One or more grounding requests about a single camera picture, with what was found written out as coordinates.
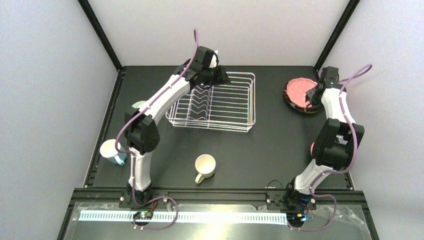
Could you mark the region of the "white wire dish rack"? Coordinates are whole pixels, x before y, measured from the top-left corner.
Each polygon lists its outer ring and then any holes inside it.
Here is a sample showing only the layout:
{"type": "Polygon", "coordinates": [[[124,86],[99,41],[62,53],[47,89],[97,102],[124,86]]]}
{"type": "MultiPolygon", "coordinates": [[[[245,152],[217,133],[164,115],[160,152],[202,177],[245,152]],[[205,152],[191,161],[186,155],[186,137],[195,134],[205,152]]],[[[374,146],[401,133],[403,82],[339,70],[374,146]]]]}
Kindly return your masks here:
{"type": "Polygon", "coordinates": [[[166,113],[174,127],[249,132],[256,123],[256,75],[228,72],[229,84],[197,86],[166,113]]]}

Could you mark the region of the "dark striped plate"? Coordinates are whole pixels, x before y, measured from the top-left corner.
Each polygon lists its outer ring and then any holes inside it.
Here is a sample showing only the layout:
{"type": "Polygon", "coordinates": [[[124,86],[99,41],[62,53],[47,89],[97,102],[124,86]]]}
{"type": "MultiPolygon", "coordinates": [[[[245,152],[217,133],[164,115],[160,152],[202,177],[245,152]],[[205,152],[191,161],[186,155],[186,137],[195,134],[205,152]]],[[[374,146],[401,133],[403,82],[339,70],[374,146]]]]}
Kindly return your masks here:
{"type": "Polygon", "coordinates": [[[282,95],[291,107],[293,107],[297,111],[300,111],[300,112],[306,113],[306,114],[314,114],[314,113],[317,113],[320,110],[321,106],[317,107],[317,108],[302,108],[302,107],[295,106],[293,103],[290,103],[289,100],[288,100],[287,94],[286,94],[286,87],[287,87],[287,84],[284,87],[282,95]]]}

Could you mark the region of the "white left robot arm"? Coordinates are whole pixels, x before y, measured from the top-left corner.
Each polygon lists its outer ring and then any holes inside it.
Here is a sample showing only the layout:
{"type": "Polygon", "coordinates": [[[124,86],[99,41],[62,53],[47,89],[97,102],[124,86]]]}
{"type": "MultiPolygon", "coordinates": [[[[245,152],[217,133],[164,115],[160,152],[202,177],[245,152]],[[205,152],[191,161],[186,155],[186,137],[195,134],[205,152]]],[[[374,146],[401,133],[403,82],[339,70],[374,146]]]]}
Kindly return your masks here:
{"type": "Polygon", "coordinates": [[[160,90],[136,110],[126,113],[123,136],[131,156],[128,189],[138,205],[150,198],[153,151],[161,140],[158,123],[165,113],[195,87],[229,84],[218,50],[199,46],[192,58],[178,66],[160,90]]]}

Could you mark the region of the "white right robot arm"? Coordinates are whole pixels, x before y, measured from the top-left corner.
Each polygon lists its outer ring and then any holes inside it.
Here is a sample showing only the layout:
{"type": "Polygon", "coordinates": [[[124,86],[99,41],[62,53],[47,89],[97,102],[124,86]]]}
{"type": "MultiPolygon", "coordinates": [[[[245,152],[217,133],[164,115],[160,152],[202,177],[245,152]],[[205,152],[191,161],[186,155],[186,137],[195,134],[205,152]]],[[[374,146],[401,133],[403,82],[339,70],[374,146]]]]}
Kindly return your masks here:
{"type": "Polygon", "coordinates": [[[346,85],[339,81],[336,67],[323,68],[318,81],[303,77],[290,80],[283,97],[300,112],[311,114],[323,108],[326,115],[310,147],[311,162],[286,186],[284,204],[294,210],[309,203],[326,177],[351,169],[365,128],[350,114],[346,85]]]}

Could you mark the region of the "pink polka dot plate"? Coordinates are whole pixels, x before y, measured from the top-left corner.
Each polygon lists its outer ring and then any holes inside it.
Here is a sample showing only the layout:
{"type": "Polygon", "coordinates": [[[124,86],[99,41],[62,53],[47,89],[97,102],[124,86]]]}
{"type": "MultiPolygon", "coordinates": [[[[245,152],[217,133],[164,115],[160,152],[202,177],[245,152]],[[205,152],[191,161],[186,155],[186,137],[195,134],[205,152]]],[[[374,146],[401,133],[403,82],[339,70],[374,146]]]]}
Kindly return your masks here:
{"type": "Polygon", "coordinates": [[[290,80],[286,86],[286,95],[290,103],[300,108],[310,105],[307,100],[307,92],[317,86],[317,83],[309,78],[295,78],[290,80]]]}

